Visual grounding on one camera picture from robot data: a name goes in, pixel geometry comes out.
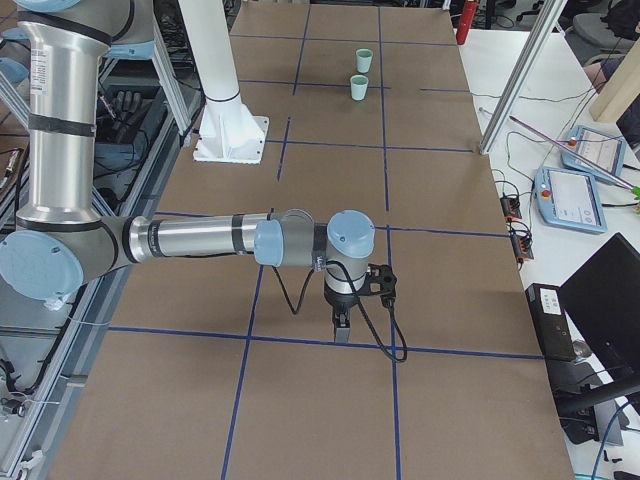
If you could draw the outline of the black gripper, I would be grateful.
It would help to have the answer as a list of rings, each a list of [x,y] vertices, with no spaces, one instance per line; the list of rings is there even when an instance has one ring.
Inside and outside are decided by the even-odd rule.
[[[350,336],[350,312],[358,303],[357,296],[353,293],[338,293],[329,287],[325,287],[324,298],[332,308],[334,341],[336,343],[348,343]]]

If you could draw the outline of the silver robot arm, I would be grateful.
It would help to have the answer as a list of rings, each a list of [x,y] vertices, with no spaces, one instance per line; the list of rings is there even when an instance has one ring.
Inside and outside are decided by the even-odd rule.
[[[320,224],[305,211],[149,220],[92,206],[99,63],[113,48],[150,56],[149,1],[22,1],[31,46],[29,199],[1,243],[1,275],[15,291],[54,300],[152,258],[251,255],[261,265],[323,271],[334,338],[369,282],[374,226],[345,210]]]

